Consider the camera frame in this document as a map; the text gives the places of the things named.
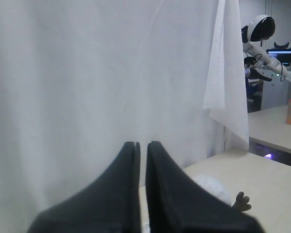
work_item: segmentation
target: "purple light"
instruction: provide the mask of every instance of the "purple light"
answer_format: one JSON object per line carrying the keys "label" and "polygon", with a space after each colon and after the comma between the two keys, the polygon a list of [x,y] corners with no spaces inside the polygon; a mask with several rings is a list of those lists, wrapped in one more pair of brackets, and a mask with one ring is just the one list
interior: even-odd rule
{"label": "purple light", "polygon": [[265,158],[272,159],[272,154],[267,154],[264,156]]}

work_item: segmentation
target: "small brown figure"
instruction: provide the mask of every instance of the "small brown figure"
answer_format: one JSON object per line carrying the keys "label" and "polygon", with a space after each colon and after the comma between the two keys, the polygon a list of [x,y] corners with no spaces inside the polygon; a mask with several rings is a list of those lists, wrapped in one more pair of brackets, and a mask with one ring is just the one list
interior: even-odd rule
{"label": "small brown figure", "polygon": [[235,203],[232,205],[233,209],[239,210],[241,212],[248,211],[251,209],[251,205],[248,204],[250,198],[245,196],[243,192],[240,192],[237,197]]}

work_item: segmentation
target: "table surface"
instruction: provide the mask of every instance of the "table surface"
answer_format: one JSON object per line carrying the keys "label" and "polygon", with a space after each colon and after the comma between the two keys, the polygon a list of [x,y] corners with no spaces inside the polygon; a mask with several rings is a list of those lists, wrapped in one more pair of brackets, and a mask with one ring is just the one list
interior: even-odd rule
{"label": "table surface", "polygon": [[249,113],[249,137],[256,143],[291,153],[291,125],[285,123],[288,107]]}
{"label": "table surface", "polygon": [[[241,150],[229,150],[184,169],[222,182],[232,197],[250,197],[255,217],[268,233],[291,233],[291,167]],[[148,223],[145,187],[140,188],[142,225]]]}

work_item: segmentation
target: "white curtain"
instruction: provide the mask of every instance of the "white curtain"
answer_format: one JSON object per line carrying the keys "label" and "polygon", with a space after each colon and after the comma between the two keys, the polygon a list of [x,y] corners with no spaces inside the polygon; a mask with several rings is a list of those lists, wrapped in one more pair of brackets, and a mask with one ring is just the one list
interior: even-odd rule
{"label": "white curtain", "polygon": [[142,145],[141,184],[151,140],[180,166],[247,148],[239,6],[218,2],[0,0],[0,233],[95,180],[125,141]]}

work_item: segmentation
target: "white humanoid robot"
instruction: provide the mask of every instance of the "white humanoid robot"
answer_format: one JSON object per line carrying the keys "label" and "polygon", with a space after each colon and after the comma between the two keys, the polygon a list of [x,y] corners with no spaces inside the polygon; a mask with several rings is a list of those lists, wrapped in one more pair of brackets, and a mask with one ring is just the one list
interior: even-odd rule
{"label": "white humanoid robot", "polygon": [[254,73],[258,78],[266,81],[272,79],[260,75],[254,68],[269,69],[280,75],[280,78],[291,83],[291,71],[282,65],[276,58],[270,57],[268,53],[255,43],[269,39],[275,32],[275,21],[268,15],[259,15],[250,21],[248,26],[242,28],[242,47],[243,50],[252,57],[245,60],[246,77]]}

